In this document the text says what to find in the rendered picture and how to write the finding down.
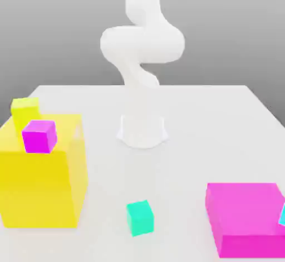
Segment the small cyan cube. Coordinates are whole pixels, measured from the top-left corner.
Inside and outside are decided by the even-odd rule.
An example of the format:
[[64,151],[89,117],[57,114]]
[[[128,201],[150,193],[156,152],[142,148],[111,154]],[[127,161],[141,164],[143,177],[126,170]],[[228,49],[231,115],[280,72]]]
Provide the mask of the small cyan cube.
[[281,209],[278,223],[282,226],[285,226],[285,203],[283,204],[283,207]]

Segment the small teal cube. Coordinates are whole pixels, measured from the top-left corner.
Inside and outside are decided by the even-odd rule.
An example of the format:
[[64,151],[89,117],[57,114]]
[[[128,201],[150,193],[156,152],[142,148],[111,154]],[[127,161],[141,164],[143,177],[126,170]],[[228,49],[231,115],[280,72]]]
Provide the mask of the small teal cube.
[[154,231],[154,213],[147,200],[127,204],[126,212],[132,236]]

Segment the small magenta cube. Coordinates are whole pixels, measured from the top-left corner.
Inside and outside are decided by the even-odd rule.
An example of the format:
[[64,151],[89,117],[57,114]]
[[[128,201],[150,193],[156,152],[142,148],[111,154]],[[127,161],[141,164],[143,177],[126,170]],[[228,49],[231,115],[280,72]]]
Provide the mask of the small magenta cube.
[[26,153],[50,154],[57,144],[56,124],[52,120],[31,120],[22,130]]

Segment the small yellow-green cube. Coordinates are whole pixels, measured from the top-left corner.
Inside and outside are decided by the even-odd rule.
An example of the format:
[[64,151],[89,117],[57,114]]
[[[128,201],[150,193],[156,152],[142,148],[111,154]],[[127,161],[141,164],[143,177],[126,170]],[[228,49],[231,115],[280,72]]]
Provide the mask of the small yellow-green cube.
[[31,120],[42,119],[39,98],[14,98],[11,103],[11,115],[17,135],[22,136],[22,130]]

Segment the large yellow box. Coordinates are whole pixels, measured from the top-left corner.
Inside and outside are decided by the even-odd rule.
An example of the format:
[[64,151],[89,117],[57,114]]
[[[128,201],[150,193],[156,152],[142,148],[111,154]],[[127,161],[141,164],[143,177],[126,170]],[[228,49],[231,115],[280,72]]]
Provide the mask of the large yellow box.
[[82,116],[44,115],[56,124],[49,154],[29,154],[9,118],[0,127],[0,216],[7,228],[76,228],[88,184]]

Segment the large pink box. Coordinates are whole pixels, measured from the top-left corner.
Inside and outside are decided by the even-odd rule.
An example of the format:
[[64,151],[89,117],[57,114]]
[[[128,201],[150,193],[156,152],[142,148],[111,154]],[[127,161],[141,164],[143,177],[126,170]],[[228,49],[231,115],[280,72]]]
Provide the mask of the large pink box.
[[285,204],[277,184],[207,184],[205,208],[220,258],[285,258]]

